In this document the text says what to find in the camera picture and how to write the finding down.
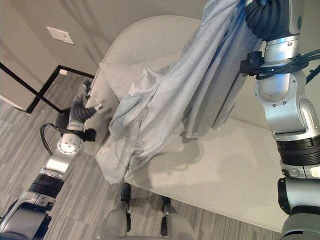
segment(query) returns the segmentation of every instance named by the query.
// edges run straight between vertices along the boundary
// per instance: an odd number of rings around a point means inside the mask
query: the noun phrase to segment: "chair backrest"
[[[201,21],[164,15],[143,19],[124,30],[103,62],[137,64],[180,52]]]

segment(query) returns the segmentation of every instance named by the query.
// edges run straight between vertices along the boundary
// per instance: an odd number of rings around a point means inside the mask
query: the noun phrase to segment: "black baseboard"
[[[66,70],[66,71],[69,71],[69,72],[72,72],[72,73],[75,73],[75,74],[79,74],[79,75],[85,76],[85,77],[90,78],[90,79],[94,79],[95,78],[95,75],[92,75],[92,74],[89,74],[89,73],[86,73],[86,72],[83,72],[83,71],[79,71],[79,70],[76,70],[76,69],[73,69],[73,68],[70,68],[70,67],[67,67],[67,66],[59,65],[58,67],[60,69],[63,69],[63,70]]]
[[[63,69],[63,70],[66,70],[66,71],[69,71],[69,72],[72,72],[72,73],[75,73],[75,74],[79,74],[79,75],[82,75],[82,76],[85,76],[87,78],[91,78],[91,79],[94,79],[95,76],[92,75],[92,74],[89,74],[89,73],[86,73],[86,72],[83,72],[83,71],[79,71],[79,70],[76,70],[76,69],[73,69],[73,68],[70,68],[70,67],[67,67],[67,66],[62,66],[62,65],[58,65],[55,70],[53,71],[53,73],[50,75],[50,77],[48,78],[48,80],[45,82],[45,84],[43,85],[43,87],[40,89],[39,91],[39,95],[40,96],[44,96],[46,91],[49,89],[49,87],[51,86],[51,84],[54,82],[54,80],[56,79],[56,77],[59,75],[59,71]],[[24,111],[28,114],[31,114],[33,112],[33,110],[35,109],[35,107],[37,106],[37,104],[39,103],[40,101],[40,98],[38,98],[37,96],[33,99],[32,103],[28,106],[28,108]]]

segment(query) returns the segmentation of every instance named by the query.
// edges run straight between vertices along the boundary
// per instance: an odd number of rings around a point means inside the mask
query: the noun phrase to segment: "black cable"
[[[320,73],[320,65],[317,66],[314,70],[310,71],[310,74],[306,77],[306,84],[310,83],[310,81]]]
[[[312,56],[312,55],[315,55],[315,54],[318,54],[318,53],[320,53],[320,49],[317,49],[317,50],[311,51],[309,53],[306,53],[306,54],[302,55],[301,57],[305,58],[305,57],[309,57],[309,56]]]
[[[281,74],[281,73],[285,72],[291,66],[300,65],[300,64],[307,63],[307,62],[310,62],[313,60],[320,59],[320,54],[318,54],[318,53],[320,53],[320,49],[314,50],[314,51],[309,52],[304,55],[298,55],[292,59],[292,62],[289,62],[289,63],[283,65],[282,67],[280,67],[272,72],[269,72],[263,76],[257,75],[256,79],[257,80],[267,79],[267,78],[272,77],[275,74]]]
[[[42,144],[43,144],[45,150],[52,156],[53,153],[52,153],[52,151],[51,151],[51,149],[50,149],[50,147],[49,147],[49,145],[48,145],[48,143],[46,141],[46,137],[45,137],[45,129],[46,129],[47,126],[51,126],[53,128],[55,127],[55,125],[53,125],[52,123],[43,124],[41,126],[41,128],[40,128],[40,136],[41,136],[41,141],[42,141]]]
[[[43,124],[43,125],[41,126],[41,128],[40,128],[41,141],[42,141],[42,144],[43,144],[45,150],[46,150],[51,156],[53,155],[53,153],[52,153],[52,151],[51,151],[51,149],[50,149],[50,147],[49,147],[49,145],[48,145],[48,143],[47,143],[47,141],[46,141],[46,137],[45,137],[45,129],[46,129],[47,126],[50,126],[50,127],[54,128],[55,130],[60,131],[61,133],[74,134],[74,135],[82,138],[82,136],[80,136],[79,134],[77,134],[76,132],[74,132],[74,131],[72,131],[72,130],[59,128],[59,127],[55,126],[55,125],[52,124],[52,123],[45,123],[45,124]]]

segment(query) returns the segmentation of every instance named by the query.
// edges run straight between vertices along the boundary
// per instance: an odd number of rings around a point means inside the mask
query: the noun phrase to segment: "black metal frame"
[[[56,105],[54,105],[47,98],[44,97],[46,91],[49,89],[49,87],[51,86],[53,81],[56,79],[56,77],[58,76],[58,74],[59,74],[61,69],[69,71],[69,72],[72,72],[72,73],[75,73],[75,74],[79,74],[79,75],[85,76],[87,78],[91,78],[91,79],[95,78],[95,76],[92,75],[92,74],[89,74],[89,73],[86,73],[86,72],[83,72],[83,71],[79,71],[79,70],[76,70],[76,69],[73,69],[73,68],[70,68],[70,67],[67,67],[67,66],[58,65],[55,68],[55,70],[53,71],[53,73],[50,75],[48,80],[45,82],[43,87],[38,92],[33,87],[31,87],[29,84],[27,84],[25,81],[23,81],[14,72],[12,72],[9,68],[7,68],[2,62],[0,62],[0,69],[2,69],[6,74],[8,74],[10,77],[12,77],[19,84],[24,86],[26,89],[28,89],[30,92],[32,92],[36,96],[34,98],[34,100],[32,101],[32,103],[29,105],[29,107],[25,110],[25,112],[28,113],[28,114],[31,114],[33,112],[33,110],[35,109],[35,107],[37,106],[37,104],[38,104],[38,102],[40,100],[44,101],[46,104],[48,104],[54,110],[56,110],[59,114],[63,113],[63,110],[58,108]]]

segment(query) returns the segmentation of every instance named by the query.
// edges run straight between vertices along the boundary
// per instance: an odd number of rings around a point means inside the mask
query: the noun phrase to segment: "gray wall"
[[[36,90],[40,90],[58,62],[42,45],[11,1],[0,2],[0,60]],[[25,110],[35,96],[0,70],[0,98]]]
[[[158,15],[200,19],[207,0],[11,0],[60,65],[95,74],[117,36]],[[54,40],[47,27],[69,32],[74,45]]]

